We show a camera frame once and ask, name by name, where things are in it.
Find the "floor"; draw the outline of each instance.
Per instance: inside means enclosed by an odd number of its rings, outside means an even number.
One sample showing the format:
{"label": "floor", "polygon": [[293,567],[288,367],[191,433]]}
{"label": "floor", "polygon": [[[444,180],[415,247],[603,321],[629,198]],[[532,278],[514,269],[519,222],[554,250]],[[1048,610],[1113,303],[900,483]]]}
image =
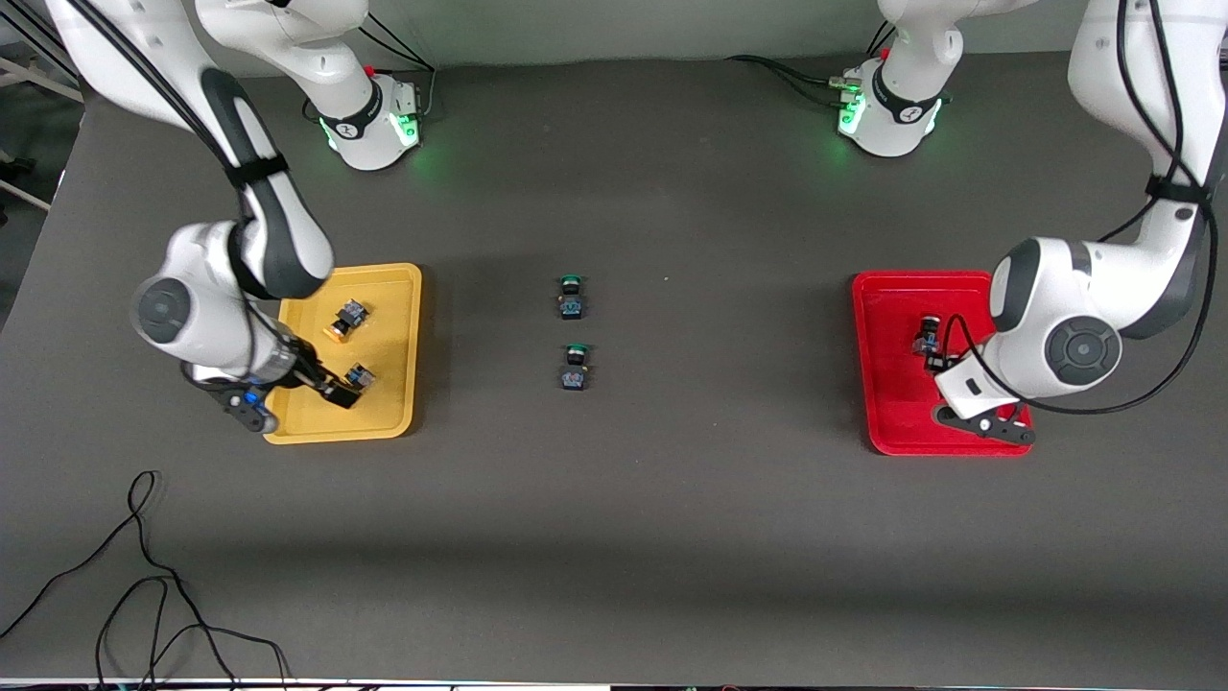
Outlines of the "floor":
{"label": "floor", "polygon": [[[68,98],[28,83],[0,88],[0,149],[38,161],[33,173],[14,182],[50,199],[80,120],[81,106]],[[45,214],[4,191],[0,204],[9,216],[9,222],[0,226],[0,328],[4,328]]]}

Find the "gray table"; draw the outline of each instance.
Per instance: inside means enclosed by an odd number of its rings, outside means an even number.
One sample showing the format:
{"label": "gray table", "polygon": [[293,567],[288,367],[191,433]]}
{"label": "gray table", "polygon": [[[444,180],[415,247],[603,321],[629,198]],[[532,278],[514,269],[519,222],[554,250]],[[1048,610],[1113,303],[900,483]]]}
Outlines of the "gray table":
{"label": "gray table", "polygon": [[[362,174],[290,82],[260,83],[339,263],[429,276],[416,432],[302,448],[246,433],[133,331],[171,231],[232,195],[188,134],[92,102],[0,338],[2,617],[158,469],[156,555],[298,676],[1228,686],[1222,307],[1162,399],[1039,415],[1022,460],[867,446],[852,274],[989,268],[1143,199],[1142,150],[1074,104],[1062,55],[969,58],[952,88],[887,161],[753,65],[449,70],[425,147]],[[569,271],[578,323],[553,314]],[[1187,328],[1072,403],[1138,393]],[[578,395],[553,380],[571,340],[596,344]],[[91,674],[138,562],[126,540],[59,588],[4,675]],[[115,625],[125,671],[154,600]],[[199,643],[181,662],[217,676]]]}

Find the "gray wall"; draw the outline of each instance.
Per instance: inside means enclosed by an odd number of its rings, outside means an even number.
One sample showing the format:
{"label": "gray wall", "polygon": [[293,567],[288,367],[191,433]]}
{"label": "gray wall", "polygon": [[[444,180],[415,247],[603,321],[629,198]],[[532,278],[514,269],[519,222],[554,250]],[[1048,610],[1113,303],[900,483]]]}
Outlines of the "gray wall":
{"label": "gray wall", "polygon": [[[960,27],[974,53],[1068,50],[1084,6],[1044,0]],[[873,0],[371,0],[371,10],[446,66],[849,53],[882,21]],[[403,65],[361,34],[349,43],[365,63]],[[249,56],[210,50],[238,74],[273,74]]]}

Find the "white robotic arm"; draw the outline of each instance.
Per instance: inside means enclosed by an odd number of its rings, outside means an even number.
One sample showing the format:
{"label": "white robotic arm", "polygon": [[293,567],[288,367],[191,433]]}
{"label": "white robotic arm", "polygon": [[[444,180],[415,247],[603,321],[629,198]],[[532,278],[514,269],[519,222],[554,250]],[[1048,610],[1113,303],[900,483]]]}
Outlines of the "white robotic arm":
{"label": "white robotic arm", "polygon": [[387,167],[419,142],[411,83],[367,76],[340,41],[362,26],[367,0],[195,0],[219,43],[275,65],[321,113],[329,145],[351,167]]}
{"label": "white robotic arm", "polygon": [[878,0],[895,25],[890,56],[845,70],[860,85],[837,131],[876,156],[903,156],[933,129],[939,93],[964,54],[955,22],[1018,10],[1036,0]]}
{"label": "white robotic arm", "polygon": [[[1070,65],[1078,102],[1151,153],[1151,200],[1138,238],[1110,244],[1034,237],[1002,259],[990,296],[997,333],[980,345],[980,360],[969,352],[937,377],[960,420],[990,420],[993,409],[1016,403],[1016,394],[1052,398],[1099,384],[1121,361],[1122,338],[1167,329],[1195,301],[1195,258],[1211,187],[1219,179],[1226,110],[1218,55],[1228,2],[1151,2],[1163,12],[1167,52],[1158,44],[1148,2],[1090,0]],[[1178,151],[1176,163],[1131,101],[1119,69],[1119,31],[1138,104]],[[1165,53],[1176,85],[1172,99]],[[955,421],[948,416],[948,422]]]}
{"label": "white robotic arm", "polygon": [[179,0],[48,7],[82,76],[115,103],[200,136],[247,210],[174,233],[162,268],[138,291],[138,331],[253,431],[276,425],[263,407],[274,387],[306,384],[352,405],[357,394],[321,367],[311,344],[249,302],[311,295],[332,272],[333,250],[247,93],[205,54]]}

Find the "plastic tray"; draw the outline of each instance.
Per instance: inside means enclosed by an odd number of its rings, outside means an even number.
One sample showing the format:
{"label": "plastic tray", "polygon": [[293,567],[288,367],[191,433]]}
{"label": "plastic tray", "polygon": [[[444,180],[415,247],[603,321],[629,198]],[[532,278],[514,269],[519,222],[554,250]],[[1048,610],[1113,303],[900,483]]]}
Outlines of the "plastic tray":
{"label": "plastic tray", "polygon": [[[348,299],[370,312],[345,342],[323,329]],[[414,419],[414,371],[422,304],[422,271],[414,264],[340,266],[306,299],[282,299],[280,319],[316,345],[321,362],[344,377],[355,363],[376,382],[352,409],[325,403],[307,388],[278,389],[265,401],[280,427],[270,444],[354,442],[400,437]]]}
{"label": "plastic tray", "polygon": [[[943,319],[964,314],[973,336],[993,331],[989,313],[990,274],[985,271],[863,271],[852,281],[853,318],[861,351],[861,382],[866,393],[869,441],[889,457],[1022,457],[1030,447],[943,427],[933,422],[942,403],[938,387],[921,358],[912,355],[912,338],[921,317]],[[953,351],[966,349],[959,329]],[[1030,412],[1020,420],[1032,425]]]}

